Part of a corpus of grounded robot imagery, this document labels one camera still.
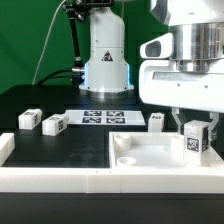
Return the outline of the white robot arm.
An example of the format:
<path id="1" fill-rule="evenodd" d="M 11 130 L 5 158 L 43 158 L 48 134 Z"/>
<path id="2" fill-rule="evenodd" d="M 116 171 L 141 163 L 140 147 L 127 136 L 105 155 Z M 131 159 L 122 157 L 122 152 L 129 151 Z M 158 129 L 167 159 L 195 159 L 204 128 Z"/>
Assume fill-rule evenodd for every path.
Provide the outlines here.
<path id="1" fill-rule="evenodd" d="M 87 4 L 91 56 L 81 89 L 101 97 L 121 93 L 129 87 L 124 26 L 105 1 Z M 150 12 L 168 32 L 140 47 L 139 96 L 170 107 L 178 125 L 181 108 L 208 111 L 213 141 L 224 116 L 224 0 L 151 0 Z"/>

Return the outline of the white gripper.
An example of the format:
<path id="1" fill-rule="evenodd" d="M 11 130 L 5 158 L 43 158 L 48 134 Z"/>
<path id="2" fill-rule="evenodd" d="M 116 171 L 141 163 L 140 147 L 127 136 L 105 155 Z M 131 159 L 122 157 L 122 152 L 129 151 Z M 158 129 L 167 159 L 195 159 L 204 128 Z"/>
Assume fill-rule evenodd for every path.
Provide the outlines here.
<path id="1" fill-rule="evenodd" d="M 211 112 L 208 140 L 216 147 L 220 114 L 224 113 L 224 55 L 210 61 L 208 72 L 180 72 L 173 53 L 173 35 L 167 33 L 140 47 L 139 96 L 146 104 L 173 107 L 179 134 L 185 123 L 180 108 Z"/>

